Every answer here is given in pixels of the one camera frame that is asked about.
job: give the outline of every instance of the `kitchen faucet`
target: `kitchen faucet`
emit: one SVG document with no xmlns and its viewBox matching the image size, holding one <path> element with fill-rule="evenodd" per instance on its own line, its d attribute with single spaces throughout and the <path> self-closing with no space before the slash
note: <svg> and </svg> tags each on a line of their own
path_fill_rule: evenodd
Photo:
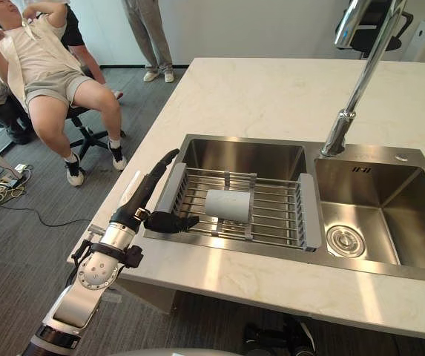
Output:
<svg viewBox="0 0 425 356">
<path fill-rule="evenodd" d="M 355 31 L 363 18 L 367 7 L 372 0 L 352 0 L 349 8 L 344 15 L 335 39 L 337 47 L 348 47 L 351 44 Z M 355 86 L 354 92 L 349 99 L 346 108 L 339 111 L 336 121 L 332 126 L 331 132 L 328 135 L 326 143 L 321 148 L 321 153 L 324 156 L 334 157 L 344 151 L 346 148 L 345 138 L 348 129 L 351 127 L 355 118 L 355 107 L 359 103 L 363 92 L 367 88 L 369 81 L 377 67 L 383 52 L 387 48 L 389 41 L 392 37 L 392 32 L 400 19 L 400 16 L 405 8 L 406 0 L 392 0 L 389 11 L 382 24 L 382 28 L 375 40 L 374 47 L 369 54 L 369 59 L 359 81 Z"/>
</svg>

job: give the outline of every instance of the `white cup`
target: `white cup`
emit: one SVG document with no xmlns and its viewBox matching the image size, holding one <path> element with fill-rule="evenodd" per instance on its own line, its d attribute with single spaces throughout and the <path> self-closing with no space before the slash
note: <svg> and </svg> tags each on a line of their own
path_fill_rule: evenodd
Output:
<svg viewBox="0 0 425 356">
<path fill-rule="evenodd" d="M 250 192 L 248 191 L 207 191 L 205 214 L 224 220 L 248 223 Z"/>
</svg>

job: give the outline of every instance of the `marble countertop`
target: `marble countertop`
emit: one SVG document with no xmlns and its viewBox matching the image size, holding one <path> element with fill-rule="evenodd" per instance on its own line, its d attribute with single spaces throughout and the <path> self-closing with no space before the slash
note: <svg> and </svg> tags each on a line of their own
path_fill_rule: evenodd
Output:
<svg viewBox="0 0 425 356">
<path fill-rule="evenodd" d="M 106 227 L 135 172 L 148 173 L 186 134 L 324 141 L 363 66 L 330 59 L 195 59 L 93 224 Z M 347 142 L 419 148 L 425 155 L 425 64 L 380 63 L 356 111 Z M 425 337 L 423 280 L 153 240 L 142 230 L 134 243 L 145 257 L 139 268 L 122 273 L 126 279 Z"/>
</svg>

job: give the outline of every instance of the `white sneaker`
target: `white sneaker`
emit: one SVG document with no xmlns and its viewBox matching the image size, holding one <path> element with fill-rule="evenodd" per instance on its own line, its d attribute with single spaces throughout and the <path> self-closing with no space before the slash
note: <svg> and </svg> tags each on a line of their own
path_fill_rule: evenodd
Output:
<svg viewBox="0 0 425 356">
<path fill-rule="evenodd" d="M 146 72 L 145 76 L 143 77 L 144 82 L 151 82 L 155 80 L 155 78 L 159 75 L 159 72 Z"/>
<path fill-rule="evenodd" d="M 110 143 L 108 143 L 108 149 L 111 152 L 111 155 L 113 156 L 112 163 L 113 166 L 117 171 L 123 171 L 127 165 L 127 161 L 125 156 L 123 156 L 122 153 L 122 146 L 118 148 L 112 148 L 110 147 Z"/>
<path fill-rule="evenodd" d="M 65 167 L 67 169 L 67 181 L 70 183 L 70 185 L 73 185 L 74 187 L 79 187 L 84 182 L 84 170 L 80 167 L 80 159 L 77 154 L 73 154 L 77 162 L 66 162 Z"/>
<path fill-rule="evenodd" d="M 172 70 L 165 71 L 165 82 L 167 83 L 174 82 L 174 74 Z"/>
<path fill-rule="evenodd" d="M 114 94 L 115 99 L 118 100 L 123 96 L 123 92 L 120 90 L 111 90 L 111 92 Z"/>
</svg>

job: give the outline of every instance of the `sink drain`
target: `sink drain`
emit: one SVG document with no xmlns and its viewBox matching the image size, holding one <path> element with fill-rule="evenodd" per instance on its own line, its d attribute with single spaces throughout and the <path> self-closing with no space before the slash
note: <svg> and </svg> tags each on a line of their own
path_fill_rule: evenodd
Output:
<svg viewBox="0 0 425 356">
<path fill-rule="evenodd" d="M 331 227 L 326 234 L 329 247 L 344 257 L 359 257 L 365 250 L 362 236 L 356 230 L 343 225 Z"/>
</svg>

